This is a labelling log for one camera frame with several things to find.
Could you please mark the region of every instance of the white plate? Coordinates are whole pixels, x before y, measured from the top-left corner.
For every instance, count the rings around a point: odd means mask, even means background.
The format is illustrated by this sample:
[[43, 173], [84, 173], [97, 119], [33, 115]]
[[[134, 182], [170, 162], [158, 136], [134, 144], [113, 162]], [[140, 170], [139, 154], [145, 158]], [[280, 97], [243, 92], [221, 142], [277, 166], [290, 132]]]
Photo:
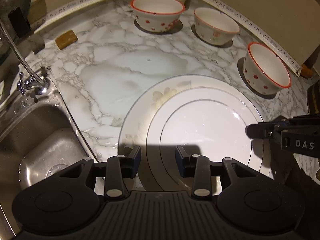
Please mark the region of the white plate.
[[[183, 145], [190, 155], [205, 155], [215, 162], [232, 157], [259, 171], [263, 142], [251, 142], [244, 131], [257, 122], [254, 112], [236, 96], [217, 88], [193, 88], [171, 97], [153, 117], [147, 135], [147, 157], [156, 180], [167, 187], [158, 165], [162, 162], [177, 184], [191, 189], [191, 181], [179, 175], [176, 145]], [[213, 192], [219, 194], [220, 180], [215, 184]]]
[[[252, 111], [257, 122], [262, 122], [256, 108], [243, 94], [232, 86], [215, 78], [201, 75], [183, 75], [168, 78], [154, 85], [138, 98], [128, 112], [121, 128], [118, 148], [118, 154], [122, 154], [124, 153], [124, 146], [141, 146], [142, 158], [138, 173], [146, 190], [163, 190], [163, 185], [160, 186], [160, 182], [154, 178], [147, 160], [146, 141], [150, 123], [158, 109], [168, 99], [179, 92], [196, 87], [217, 88], [234, 95]], [[260, 172], [268, 176], [270, 171], [270, 148], [268, 140], [264, 140], [263, 144], [263, 159]], [[166, 185], [177, 188], [177, 183], [167, 173], [163, 163], [159, 163], [158, 166], [163, 170], [162, 178], [166, 181]]]

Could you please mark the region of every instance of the bowl with red rim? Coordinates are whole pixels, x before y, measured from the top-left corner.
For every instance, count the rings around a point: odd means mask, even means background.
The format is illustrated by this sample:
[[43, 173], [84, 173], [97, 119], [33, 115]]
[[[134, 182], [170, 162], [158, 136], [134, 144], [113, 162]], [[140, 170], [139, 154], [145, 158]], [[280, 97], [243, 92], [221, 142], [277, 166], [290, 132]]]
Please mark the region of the bowl with red rim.
[[194, 14], [196, 33], [212, 45], [223, 45], [240, 32], [239, 25], [218, 10], [199, 7], [195, 9]]
[[166, 32], [175, 26], [185, 7], [177, 0], [132, 0], [135, 20], [149, 32]]
[[251, 42], [244, 58], [243, 74], [248, 84], [263, 95], [272, 95], [291, 86], [284, 62], [266, 45]]

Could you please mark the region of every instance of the marble pattern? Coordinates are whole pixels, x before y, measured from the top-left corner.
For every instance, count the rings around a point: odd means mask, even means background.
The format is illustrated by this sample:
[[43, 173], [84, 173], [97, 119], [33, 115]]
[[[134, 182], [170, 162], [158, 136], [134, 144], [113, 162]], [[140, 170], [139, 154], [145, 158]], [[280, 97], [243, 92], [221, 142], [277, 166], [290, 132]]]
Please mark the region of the marble pattern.
[[[182, 30], [154, 35], [134, 25], [129, 2], [107, 0], [45, 28], [41, 31], [45, 49], [28, 57], [34, 68], [51, 68], [68, 109], [99, 161], [117, 154], [121, 125], [135, 100], [155, 83], [176, 75], [207, 75], [232, 85], [249, 98], [265, 121], [279, 114], [308, 112], [310, 82], [302, 78], [295, 78], [291, 88], [272, 100], [246, 87], [237, 69], [247, 44], [255, 40], [246, 30], [241, 29], [227, 48], [209, 45], [194, 35], [193, 10], [208, 4], [191, 0], [180, 17]], [[54, 39], [69, 29], [79, 40], [59, 50]], [[317, 168], [316, 164], [300, 166], [305, 171]]]

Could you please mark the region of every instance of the silver bolt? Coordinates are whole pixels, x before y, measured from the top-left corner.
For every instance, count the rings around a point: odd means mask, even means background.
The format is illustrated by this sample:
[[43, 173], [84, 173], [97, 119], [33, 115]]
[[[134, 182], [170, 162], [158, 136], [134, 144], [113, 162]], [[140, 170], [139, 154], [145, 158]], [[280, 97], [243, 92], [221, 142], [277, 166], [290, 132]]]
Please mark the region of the silver bolt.
[[198, 188], [194, 191], [194, 193], [198, 197], [206, 197], [206, 196], [209, 196], [210, 191], [205, 188]]
[[113, 189], [109, 189], [106, 194], [109, 197], [120, 197], [122, 195], [122, 191], [119, 189], [113, 188]]

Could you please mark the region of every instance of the sink basin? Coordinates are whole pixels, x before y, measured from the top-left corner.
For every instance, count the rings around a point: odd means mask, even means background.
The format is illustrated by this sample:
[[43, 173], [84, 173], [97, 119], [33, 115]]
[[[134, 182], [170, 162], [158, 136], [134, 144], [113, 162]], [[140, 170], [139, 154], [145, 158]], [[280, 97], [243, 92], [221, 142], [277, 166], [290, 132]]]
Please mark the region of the sink basin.
[[[94, 158], [52, 82], [49, 89], [37, 102], [17, 96], [0, 114], [2, 240], [20, 231], [11, 205], [21, 190], [85, 157]], [[103, 195], [103, 188], [104, 181], [97, 178], [95, 192]]]

